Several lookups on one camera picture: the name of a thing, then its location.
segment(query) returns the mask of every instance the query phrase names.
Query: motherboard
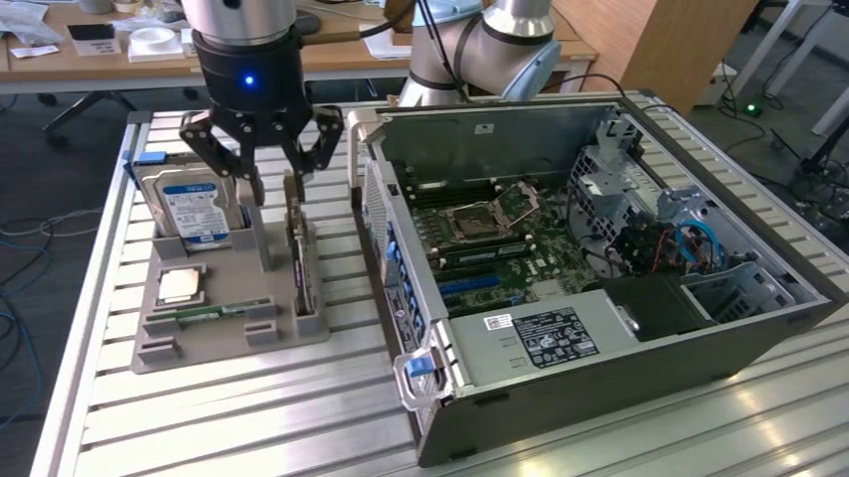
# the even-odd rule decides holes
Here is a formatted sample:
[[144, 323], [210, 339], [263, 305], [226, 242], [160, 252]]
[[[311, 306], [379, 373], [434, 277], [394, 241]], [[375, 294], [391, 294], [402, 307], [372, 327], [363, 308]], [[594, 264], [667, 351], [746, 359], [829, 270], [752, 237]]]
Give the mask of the motherboard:
[[562, 219], [561, 178], [408, 193], [412, 220], [451, 317], [597, 286]]

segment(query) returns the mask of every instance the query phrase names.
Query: floor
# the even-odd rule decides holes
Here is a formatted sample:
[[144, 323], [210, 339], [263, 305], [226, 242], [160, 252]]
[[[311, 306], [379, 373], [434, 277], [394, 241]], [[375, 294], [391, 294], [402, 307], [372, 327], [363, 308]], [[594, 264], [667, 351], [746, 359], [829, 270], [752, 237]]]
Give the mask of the floor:
[[[764, 30], [742, 36], [729, 55], [733, 67], [739, 68], [750, 56]], [[758, 72], [765, 78], [777, 60], [789, 48], [777, 48]], [[794, 145], [802, 155], [813, 151], [822, 138], [809, 133], [809, 128], [828, 109], [833, 100], [849, 85], [849, 72], [812, 57], [781, 96], [785, 111], [765, 109], [757, 121], [774, 130]], [[396, 93], [399, 81], [379, 81], [380, 94]], [[744, 92], [746, 102], [760, 89], [757, 80]], [[342, 102], [367, 100], [362, 81], [316, 84], [316, 101]], [[77, 94], [59, 95], [60, 105], [68, 105]], [[202, 107], [200, 101], [188, 101], [179, 89], [132, 92], [127, 98], [140, 109], [173, 110]], [[0, 97], [0, 107], [11, 97]], [[93, 209], [103, 205], [108, 179], [120, 142], [125, 114], [111, 103], [99, 104], [87, 112], [85, 118], [64, 129], [71, 147], [53, 150], [43, 140], [41, 125], [57, 109], [43, 106], [32, 95], [21, 95], [17, 103], [0, 113], [0, 150], [7, 151], [0, 159], [0, 223], [13, 219], [47, 218], [75, 210]], [[713, 108], [699, 108], [691, 121], [714, 142], [725, 147], [757, 133], [756, 129], [721, 115]], [[750, 170], [773, 180], [789, 180], [796, 169], [796, 159], [786, 150], [770, 147], [770, 139], [753, 141], [734, 151], [734, 155]], [[833, 159], [849, 159], [849, 138], [844, 138]], [[96, 223], [96, 217], [85, 217], [68, 224], [57, 232], [85, 229]], [[80, 287], [85, 275], [93, 235], [56, 238], [51, 244], [52, 263], [44, 277], [27, 290], [11, 297], [15, 311], [29, 327], [44, 370], [44, 392], [36, 405], [28, 409], [23, 420], [0, 428], [0, 474], [17, 477], [28, 474], [41, 429], [43, 413], [47, 409], [53, 380], [59, 369], [65, 338], [73, 317]], [[32, 236], [16, 243], [41, 246], [44, 237]], [[20, 251], [0, 247], [0, 279], [29, 259]], [[0, 341], [0, 363], [8, 356], [12, 341]], [[32, 394], [33, 369], [17, 355], [9, 368], [0, 374], [0, 414], [16, 411]]]

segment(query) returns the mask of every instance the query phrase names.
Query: red wire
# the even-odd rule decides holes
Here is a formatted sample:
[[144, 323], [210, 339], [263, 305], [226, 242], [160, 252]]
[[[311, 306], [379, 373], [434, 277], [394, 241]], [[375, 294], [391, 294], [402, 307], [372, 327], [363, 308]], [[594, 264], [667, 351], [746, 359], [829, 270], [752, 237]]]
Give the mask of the red wire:
[[661, 239], [658, 240], [658, 250], [654, 252], [654, 264], [651, 265], [651, 271], [658, 269], [658, 262], [661, 261], [661, 251], [663, 250], [663, 240], [669, 235], [669, 231], [663, 231], [661, 234]]

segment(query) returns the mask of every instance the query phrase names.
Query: gray robot arm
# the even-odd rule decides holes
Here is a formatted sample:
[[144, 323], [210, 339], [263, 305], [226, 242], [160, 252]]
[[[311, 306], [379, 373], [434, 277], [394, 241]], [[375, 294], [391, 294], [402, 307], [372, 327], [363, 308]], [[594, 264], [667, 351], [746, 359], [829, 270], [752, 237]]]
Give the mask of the gray robot arm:
[[431, 40], [419, 4], [410, 77], [399, 106], [461, 102], [444, 60], [462, 83], [474, 84], [506, 100], [531, 99], [559, 59], [550, 0], [497, 0], [486, 11], [481, 0], [430, 0], [427, 4], [446, 58]]

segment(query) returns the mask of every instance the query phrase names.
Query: blue cable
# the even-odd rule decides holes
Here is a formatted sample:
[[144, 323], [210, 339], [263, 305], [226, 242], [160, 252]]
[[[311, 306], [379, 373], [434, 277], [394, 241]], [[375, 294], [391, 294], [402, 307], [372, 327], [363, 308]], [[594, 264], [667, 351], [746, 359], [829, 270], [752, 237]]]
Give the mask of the blue cable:
[[27, 345], [27, 351], [29, 352], [29, 361], [32, 362], [32, 367], [36, 370], [36, 390], [32, 394], [32, 397], [29, 398], [27, 403], [21, 406], [21, 408], [17, 410], [17, 412], [15, 412], [15, 414], [12, 414], [3, 422], [0, 422], [0, 430], [3, 430], [5, 426], [9, 425], [12, 421], [17, 418], [17, 416], [21, 415], [24, 412], [27, 412], [27, 410], [29, 410], [29, 407], [32, 407], [33, 404], [39, 401], [39, 398], [41, 397], [44, 377], [41, 375], [41, 366], [39, 365], [39, 359], [36, 358], [36, 349], [32, 346], [32, 339], [29, 338], [29, 331], [27, 330], [27, 326], [24, 325], [24, 323], [17, 321], [15, 316], [12, 316], [8, 313], [0, 313], [0, 317], [5, 318], [9, 321], [9, 324], [17, 327], [17, 332], [24, 338], [24, 344]]
[[683, 258], [693, 263], [698, 263], [698, 260], [685, 247], [685, 235], [681, 232], [681, 228], [683, 227], [694, 227], [705, 233], [711, 241], [711, 246], [717, 251], [717, 256], [719, 257], [719, 266], [726, 266], [726, 256], [722, 253], [722, 246], [719, 245], [719, 241], [717, 240], [717, 234], [714, 234], [714, 231], [711, 230], [709, 225], [699, 221], [683, 221], [675, 227], [675, 242], [678, 243], [678, 247], [681, 248], [681, 255], [683, 256]]
[[9, 291], [4, 291], [0, 292], [0, 296], [3, 297], [9, 297], [12, 296], [15, 293], [19, 293], [20, 291], [24, 290], [24, 288], [27, 288], [29, 285], [32, 285], [36, 280], [39, 280], [39, 278], [41, 278], [44, 276], [44, 273], [48, 271], [48, 267], [51, 266], [51, 253], [48, 252], [48, 250], [45, 248], [41, 248], [39, 246], [24, 246], [24, 245], [16, 245], [13, 243], [9, 243], [4, 240], [0, 240], [0, 245], [3, 246], [8, 246], [9, 248], [15, 248], [17, 250], [31, 250], [31, 251], [36, 251], [39, 254], [41, 254], [45, 258], [44, 260], [44, 265], [41, 266], [41, 269], [39, 270], [39, 272], [33, 275], [32, 278], [29, 278], [28, 280], [24, 281], [24, 283], [21, 283], [16, 288], [13, 288]]

